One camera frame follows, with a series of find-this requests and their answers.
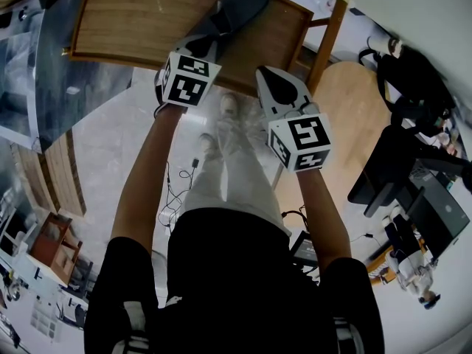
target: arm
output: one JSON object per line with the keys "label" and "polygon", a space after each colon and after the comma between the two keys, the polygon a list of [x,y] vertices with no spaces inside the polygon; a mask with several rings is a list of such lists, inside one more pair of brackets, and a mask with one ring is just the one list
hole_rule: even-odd
{"label": "arm", "polygon": [[119,199],[112,239],[129,237],[151,253],[167,157],[183,111],[169,105],[157,114]]}
{"label": "arm", "polygon": [[337,258],[351,257],[349,235],[319,170],[297,174],[308,219],[308,231],[320,271]]}

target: leg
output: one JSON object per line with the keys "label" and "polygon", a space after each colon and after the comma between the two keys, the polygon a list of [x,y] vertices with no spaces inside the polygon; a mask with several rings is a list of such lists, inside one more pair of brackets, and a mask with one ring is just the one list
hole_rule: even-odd
{"label": "leg", "polygon": [[398,234],[403,241],[406,256],[421,250],[420,244],[414,236],[411,224],[409,224],[401,215],[395,216],[393,222],[397,226]]}
{"label": "leg", "polygon": [[221,174],[223,173],[223,157],[216,147],[215,140],[208,134],[201,136],[205,158],[201,172],[193,182],[192,189],[187,193],[182,204],[180,215],[192,209],[221,207]]}
{"label": "leg", "polygon": [[397,229],[393,223],[390,223],[385,227],[385,233],[389,238],[390,243],[393,245],[393,252],[395,253],[395,258],[397,259],[398,263],[401,263],[405,260],[406,253],[405,248],[403,245],[403,241],[401,240],[400,235],[398,234]]}
{"label": "leg", "polygon": [[231,94],[223,96],[218,142],[228,169],[230,208],[259,216],[285,230],[279,203],[254,148],[240,127],[237,102]]}

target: sleeve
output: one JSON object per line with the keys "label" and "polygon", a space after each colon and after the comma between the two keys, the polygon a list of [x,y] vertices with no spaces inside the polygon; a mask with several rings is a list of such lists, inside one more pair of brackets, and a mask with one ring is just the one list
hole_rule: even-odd
{"label": "sleeve", "polygon": [[127,237],[108,244],[102,269],[88,304],[85,353],[151,353],[158,302],[151,258]]}
{"label": "sleeve", "polygon": [[321,276],[320,290],[335,320],[338,340],[339,325],[347,323],[356,332],[355,336],[360,336],[365,354],[385,353],[381,317],[363,263],[352,258],[333,261]]}

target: wooden table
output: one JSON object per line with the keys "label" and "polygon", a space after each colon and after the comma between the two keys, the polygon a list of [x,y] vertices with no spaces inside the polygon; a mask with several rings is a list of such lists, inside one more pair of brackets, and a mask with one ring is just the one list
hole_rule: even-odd
{"label": "wooden table", "polygon": [[[322,169],[322,175],[341,212],[382,130],[389,124],[390,112],[378,92],[377,75],[353,62],[340,62],[328,67],[314,101],[319,110],[328,115],[333,130],[334,154]],[[276,194],[282,211],[303,205],[294,173],[282,174]],[[290,219],[291,215],[285,222],[298,223],[297,218],[294,221]]]}
{"label": "wooden table", "polygon": [[[84,0],[71,57],[160,69],[175,43],[216,0]],[[224,56],[216,84],[256,97],[258,66],[289,70],[313,13],[289,0],[271,0],[241,30]]]}

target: tiled floor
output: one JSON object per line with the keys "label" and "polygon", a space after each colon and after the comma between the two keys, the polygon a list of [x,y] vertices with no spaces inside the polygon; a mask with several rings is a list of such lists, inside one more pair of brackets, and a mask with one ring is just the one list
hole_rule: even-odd
{"label": "tiled floor", "polygon": [[[153,111],[156,108],[154,74],[152,71],[135,69],[130,89],[108,101],[73,128],[77,170],[87,206],[85,218],[74,220],[74,230],[83,241],[81,253],[96,264],[96,270],[103,261],[120,193],[153,123]],[[188,188],[189,180],[179,178],[178,173],[180,170],[191,171],[192,160],[201,158],[198,137],[203,132],[213,131],[219,100],[225,92],[222,88],[213,87],[202,106],[188,111],[182,117],[169,157],[174,192]],[[273,181],[279,162],[265,145],[266,135],[261,132],[260,124],[262,110],[255,99],[240,97],[240,101],[246,133],[268,179]],[[223,174],[223,196],[226,194],[226,179],[227,176]],[[161,208],[165,205],[166,190],[164,186]],[[170,213],[166,211],[160,217],[164,224],[168,222]],[[167,241],[165,228],[158,222],[153,249],[167,254]]]}

